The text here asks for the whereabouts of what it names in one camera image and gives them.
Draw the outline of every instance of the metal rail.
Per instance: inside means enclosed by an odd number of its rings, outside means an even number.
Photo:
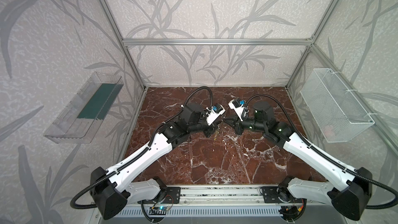
[[[122,38],[122,36],[121,36],[121,34],[119,32],[119,29],[117,28],[115,19],[113,19],[112,13],[111,13],[111,11],[110,11],[107,3],[106,3],[106,0],[98,0],[98,3],[101,6],[101,9],[102,9],[105,17],[106,17],[106,19],[108,20],[108,23],[111,26],[111,29],[112,29],[115,37],[116,37],[116,41],[117,41],[117,43],[118,43],[118,45],[119,45],[119,47],[120,47],[125,59],[127,60],[127,63],[129,64],[129,66],[132,69],[135,77],[137,78],[137,80],[138,80],[138,82],[140,84],[140,87],[142,88],[142,90],[144,90],[145,89],[144,82],[142,81],[142,78],[139,75],[139,72],[138,72],[138,70],[137,70],[137,68],[136,68],[136,66],[134,64],[134,61],[131,58],[131,55],[130,55],[129,51],[127,50],[126,46],[122,42],[123,38]]]
[[[245,38],[245,39],[221,39],[221,38],[192,38],[192,39],[163,39],[163,38],[126,38],[123,39],[126,46],[137,45],[310,45],[311,40],[304,38]]]
[[[323,29],[325,29],[326,24],[329,22],[330,18],[332,17],[333,13],[336,11],[336,8],[339,6],[341,1],[342,0],[331,0],[324,15],[321,18],[321,21],[319,22],[318,26],[316,27],[314,34],[311,36],[311,39],[312,39],[311,44],[316,43],[317,39],[321,35],[321,32],[323,31]],[[301,67],[304,65],[304,63],[308,57],[308,52],[309,52],[309,49],[307,48],[304,51],[304,53],[301,55],[299,62],[297,63],[295,69],[293,70],[291,77],[289,78],[289,81],[286,84],[286,88],[289,88],[291,86],[292,82],[295,80],[297,74],[299,73]]]

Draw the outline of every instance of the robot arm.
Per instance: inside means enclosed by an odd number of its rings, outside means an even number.
[[[253,118],[248,118],[247,104],[244,101],[234,99],[228,105],[236,112],[236,116],[226,118],[224,122],[232,126],[236,134],[241,135],[245,129],[262,132],[269,141],[301,158],[327,180],[322,183],[288,176],[278,186],[279,198],[282,201],[287,202],[292,197],[310,199],[333,206],[349,219],[360,219],[371,197],[372,187],[370,183],[347,173],[346,170],[358,172],[371,179],[372,174],[369,171],[364,168],[356,170],[308,140],[304,142],[291,126],[276,121],[273,108],[265,101],[254,104]],[[330,160],[338,162],[344,169],[332,164],[315,150],[319,150]]]
[[[166,185],[159,179],[144,182],[132,181],[149,165],[185,142],[190,133],[203,132],[210,137],[218,128],[214,121],[225,109],[216,104],[210,112],[197,104],[188,104],[176,121],[167,122],[155,134],[152,144],[146,143],[123,161],[107,170],[98,167],[91,174],[91,183],[107,175],[112,175],[102,184],[92,188],[90,194],[104,220],[112,218],[127,204],[155,199],[159,202],[166,196]]]

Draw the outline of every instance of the white wire mesh basket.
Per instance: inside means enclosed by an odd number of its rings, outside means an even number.
[[[301,95],[329,143],[347,142],[375,122],[330,68],[316,68]]]

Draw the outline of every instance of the black mounting plate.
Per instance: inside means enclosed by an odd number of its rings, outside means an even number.
[[[264,203],[285,203],[281,201],[278,197],[278,186],[264,186],[260,188],[260,193],[263,195]],[[301,199],[294,198],[292,196],[289,197],[289,202],[292,203],[293,200],[295,202],[301,202]]]
[[[173,197],[173,203],[177,204],[180,202],[181,188],[180,187],[167,187],[166,195],[170,195],[171,197]],[[153,200],[143,200],[142,202],[144,204],[152,204],[152,205],[155,203]],[[170,199],[170,197],[167,197],[163,202],[164,203],[172,203],[172,199]]]

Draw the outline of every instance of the leaf pattern wallpaper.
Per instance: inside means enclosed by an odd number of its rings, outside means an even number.
[[[391,130],[398,134],[398,0],[342,0],[317,45],[375,109]],[[398,188],[398,160],[369,128],[346,143],[329,144],[317,126],[300,90],[313,68],[323,67],[310,55],[289,92],[303,120],[306,132],[331,155],[355,167],[371,168],[373,178]],[[391,199],[389,192],[374,188],[371,204]],[[366,210],[363,224],[395,223],[398,207]]]
[[[0,0],[0,48],[0,223],[82,223],[69,200],[117,160],[142,90],[97,0]],[[124,87],[92,142],[45,138],[93,72]]]
[[[124,38],[309,38],[330,0],[107,2]],[[270,86],[286,81],[304,47],[131,46],[129,50],[147,85]]]

